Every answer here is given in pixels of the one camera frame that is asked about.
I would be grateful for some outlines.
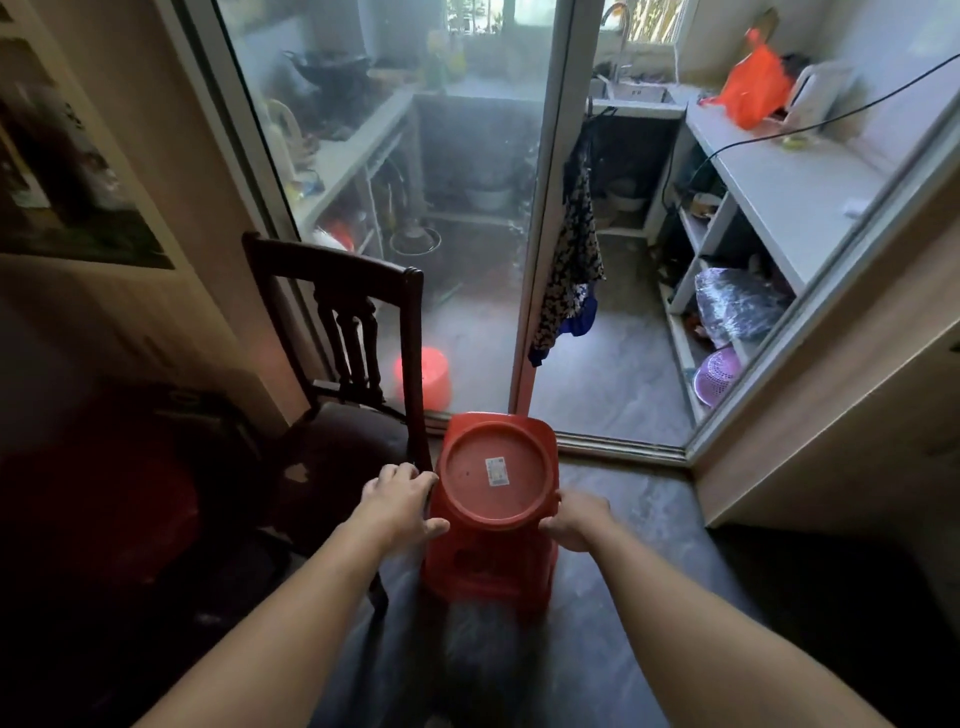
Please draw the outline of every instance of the white bowl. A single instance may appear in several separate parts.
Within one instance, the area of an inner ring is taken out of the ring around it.
[[[465,189],[470,204],[482,212],[497,212],[510,200],[511,187],[503,189]]]
[[[621,177],[607,185],[607,198],[620,212],[636,212],[646,202],[646,198],[634,197],[636,182],[627,177]]]

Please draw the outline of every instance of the black cable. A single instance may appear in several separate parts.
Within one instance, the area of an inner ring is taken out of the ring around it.
[[[670,214],[670,205],[666,202],[666,189],[670,186],[670,175],[673,174],[673,150],[677,148],[677,137],[673,139],[673,143],[670,145],[670,155],[666,158],[666,182],[663,183],[663,189],[660,191],[660,204],[663,206],[663,211],[668,215]]]
[[[956,61],[957,59],[960,59],[960,53],[954,54],[953,56],[950,56],[950,57],[949,57],[948,59],[946,59],[945,61],[941,61],[941,62],[937,63],[935,66],[933,66],[932,68],[926,70],[926,71],[925,71],[924,73],[922,73],[920,76],[918,76],[917,78],[915,78],[913,81],[909,81],[909,82],[907,82],[906,84],[902,85],[900,88],[895,88],[895,89],[892,90],[890,93],[885,94],[884,96],[880,96],[880,98],[878,98],[878,99],[876,99],[876,100],[874,100],[874,101],[871,101],[869,104],[864,104],[862,107],[859,107],[859,108],[857,108],[857,109],[854,109],[853,111],[847,111],[846,113],[842,113],[842,114],[840,114],[839,116],[834,116],[834,117],[832,117],[832,118],[830,118],[830,119],[826,119],[826,120],[821,121],[821,122],[819,122],[819,123],[817,123],[817,124],[811,124],[811,125],[808,126],[808,127],[801,127],[801,128],[799,128],[799,129],[791,129],[789,132],[775,133],[775,134],[770,134],[769,136],[758,136],[756,139],[744,139],[743,141],[735,141],[733,144],[728,144],[726,147],[720,147],[720,149],[718,149],[716,152],[714,152],[714,153],[711,154],[709,157],[707,157],[706,159],[704,159],[703,163],[702,163],[699,167],[697,167],[696,171],[695,171],[695,172],[693,173],[693,175],[690,177],[690,182],[689,182],[689,185],[688,185],[688,186],[691,186],[691,187],[693,186],[693,183],[696,181],[697,175],[700,174],[700,171],[701,171],[704,167],[706,167],[706,166],[710,163],[710,161],[711,161],[714,157],[716,157],[718,154],[720,154],[721,152],[726,152],[728,149],[732,149],[733,147],[743,146],[744,144],[754,144],[755,142],[758,142],[758,141],[766,141],[767,139],[778,139],[778,138],[780,138],[780,137],[782,137],[782,136],[790,136],[790,135],[795,134],[795,133],[809,132],[809,131],[811,131],[811,130],[813,130],[813,129],[818,129],[818,128],[820,128],[820,127],[824,127],[824,126],[826,126],[827,124],[832,124],[834,121],[840,121],[840,119],[846,119],[848,116],[853,116],[853,115],[856,114],[856,113],[860,113],[861,111],[866,111],[867,109],[871,109],[872,107],[875,107],[877,104],[879,104],[880,102],[886,101],[886,100],[889,99],[891,96],[896,96],[896,95],[897,95],[898,93],[900,93],[901,91],[905,91],[907,88],[909,88],[909,87],[912,86],[913,84],[915,84],[915,83],[917,83],[917,82],[920,82],[920,81],[922,81],[923,79],[925,79],[927,76],[929,76],[929,75],[930,75],[931,73],[933,73],[934,71],[939,71],[939,70],[940,70],[941,68],[943,68],[945,65],[947,65],[948,63],[952,63],[953,61]],[[665,196],[666,196],[666,185],[664,186],[664,190],[663,190],[663,197],[665,198]]]

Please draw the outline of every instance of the orange plastic bag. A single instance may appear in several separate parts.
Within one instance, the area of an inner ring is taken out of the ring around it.
[[[726,107],[727,115],[741,129],[752,129],[786,104],[793,88],[780,58],[760,42],[756,28],[747,31],[747,39],[754,50],[733,67],[719,96],[701,102]]]

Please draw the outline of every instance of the barcode sticker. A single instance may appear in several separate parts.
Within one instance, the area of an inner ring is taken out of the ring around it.
[[[498,485],[510,485],[507,477],[507,463],[502,457],[487,458],[487,480],[492,488]]]

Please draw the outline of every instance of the blue cloth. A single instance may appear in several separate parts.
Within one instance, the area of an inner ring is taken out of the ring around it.
[[[593,283],[591,283],[588,287],[587,297],[584,299],[584,303],[580,308],[580,312],[575,316],[564,319],[564,322],[560,324],[560,330],[557,331],[557,335],[570,333],[574,336],[583,336],[593,327],[593,322],[596,321],[598,305],[596,296],[593,295]],[[549,353],[549,349],[541,350],[531,348],[529,354],[530,363],[538,367],[543,363],[543,359],[545,359]]]

